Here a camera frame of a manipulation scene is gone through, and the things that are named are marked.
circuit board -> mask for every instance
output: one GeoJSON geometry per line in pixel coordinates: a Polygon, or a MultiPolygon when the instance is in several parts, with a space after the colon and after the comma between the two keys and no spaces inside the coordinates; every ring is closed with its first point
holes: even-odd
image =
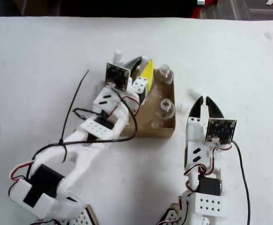
{"type": "Polygon", "coordinates": [[[217,140],[217,143],[225,144],[233,140],[233,134],[236,126],[236,120],[209,119],[206,142],[217,140]]]}
{"type": "Polygon", "coordinates": [[[131,70],[129,69],[107,63],[105,83],[115,89],[126,92],[130,73],[131,70]]]}

yellow object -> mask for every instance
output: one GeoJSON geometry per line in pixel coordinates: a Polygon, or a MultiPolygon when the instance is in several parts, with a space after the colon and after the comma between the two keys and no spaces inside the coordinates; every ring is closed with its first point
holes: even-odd
{"type": "Polygon", "coordinates": [[[153,60],[150,59],[140,75],[141,77],[147,79],[147,93],[150,91],[153,83],[153,74],[154,74],[153,60]]]}

white table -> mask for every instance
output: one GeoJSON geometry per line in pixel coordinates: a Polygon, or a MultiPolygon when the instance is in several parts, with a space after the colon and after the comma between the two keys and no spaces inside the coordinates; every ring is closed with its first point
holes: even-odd
{"type": "MultiPolygon", "coordinates": [[[[58,141],[74,90],[90,69],[74,106],[91,107],[93,85],[120,48],[125,59],[147,55],[175,72],[175,94],[193,100],[198,87],[237,119],[251,195],[251,224],[273,224],[273,22],[190,19],[0,18],[0,224],[35,218],[7,196],[10,170],[40,147],[58,141]]],[[[83,199],[102,225],[154,225],[185,191],[187,114],[177,114],[168,140],[113,144],[81,181],[83,199]]],[[[66,134],[80,122],[70,116],[66,134]]],[[[244,225],[247,203],[237,151],[225,154],[228,216],[244,225]]]]}

clear plastic bottle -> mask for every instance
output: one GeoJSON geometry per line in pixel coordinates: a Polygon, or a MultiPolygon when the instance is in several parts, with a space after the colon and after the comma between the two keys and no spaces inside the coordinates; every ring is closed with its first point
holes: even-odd
{"type": "Polygon", "coordinates": [[[156,109],[151,126],[153,128],[168,128],[174,115],[174,104],[171,102],[171,100],[165,98],[161,101],[160,106],[156,109]]]}
{"type": "Polygon", "coordinates": [[[162,65],[154,72],[154,82],[151,95],[160,100],[169,97],[170,85],[173,82],[173,73],[168,65],[162,65]]]}

brown cardboard tray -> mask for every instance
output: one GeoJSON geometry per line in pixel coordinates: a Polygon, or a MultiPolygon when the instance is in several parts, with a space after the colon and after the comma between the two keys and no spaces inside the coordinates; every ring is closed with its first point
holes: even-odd
{"type": "MultiPolygon", "coordinates": [[[[170,86],[168,98],[175,104],[175,92],[174,92],[174,82],[170,86]]],[[[174,115],[172,121],[168,128],[153,128],[151,127],[152,118],[155,114],[156,101],[159,99],[154,99],[148,94],[147,100],[144,105],[140,106],[140,110],[136,115],[136,121],[138,124],[137,137],[157,137],[157,138],[169,138],[172,136],[176,127],[176,114],[174,115]]],[[[129,124],[125,126],[122,135],[129,136],[134,132],[134,123],[132,118],[129,119],[129,124]]]]}

